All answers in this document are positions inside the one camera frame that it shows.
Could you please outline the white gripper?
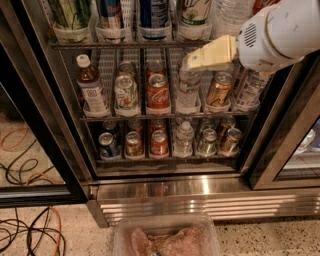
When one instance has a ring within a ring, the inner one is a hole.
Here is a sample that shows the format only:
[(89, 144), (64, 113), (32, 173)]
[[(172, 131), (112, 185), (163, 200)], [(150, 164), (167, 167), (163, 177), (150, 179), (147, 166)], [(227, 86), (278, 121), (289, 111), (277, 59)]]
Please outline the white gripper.
[(218, 71), (227, 69), (238, 57), (247, 69), (257, 72), (276, 72), (302, 60), (284, 56), (272, 44), (267, 32), (270, 9), (262, 9), (246, 21), (237, 39), (224, 35), (198, 48), (182, 59), (184, 71)]

